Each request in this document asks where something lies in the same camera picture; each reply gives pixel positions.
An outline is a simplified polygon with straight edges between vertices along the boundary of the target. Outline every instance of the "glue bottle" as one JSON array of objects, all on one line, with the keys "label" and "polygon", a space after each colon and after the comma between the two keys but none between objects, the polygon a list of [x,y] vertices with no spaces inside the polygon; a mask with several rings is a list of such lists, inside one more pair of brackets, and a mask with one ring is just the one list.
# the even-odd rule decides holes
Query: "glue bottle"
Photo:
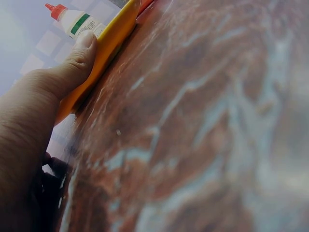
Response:
[{"label": "glue bottle", "polygon": [[51,17],[61,23],[65,33],[75,40],[84,30],[93,31],[98,38],[106,28],[84,11],[68,10],[61,4],[53,6],[47,3],[45,6],[52,12]]}]

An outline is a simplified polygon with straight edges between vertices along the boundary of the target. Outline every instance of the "glossy surface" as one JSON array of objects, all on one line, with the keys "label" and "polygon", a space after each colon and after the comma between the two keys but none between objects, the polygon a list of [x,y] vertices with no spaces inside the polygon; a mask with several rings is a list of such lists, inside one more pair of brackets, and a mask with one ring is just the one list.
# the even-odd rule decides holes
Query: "glossy surface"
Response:
[{"label": "glossy surface", "polygon": [[73,124],[56,231],[308,231],[308,12],[152,4]]}]

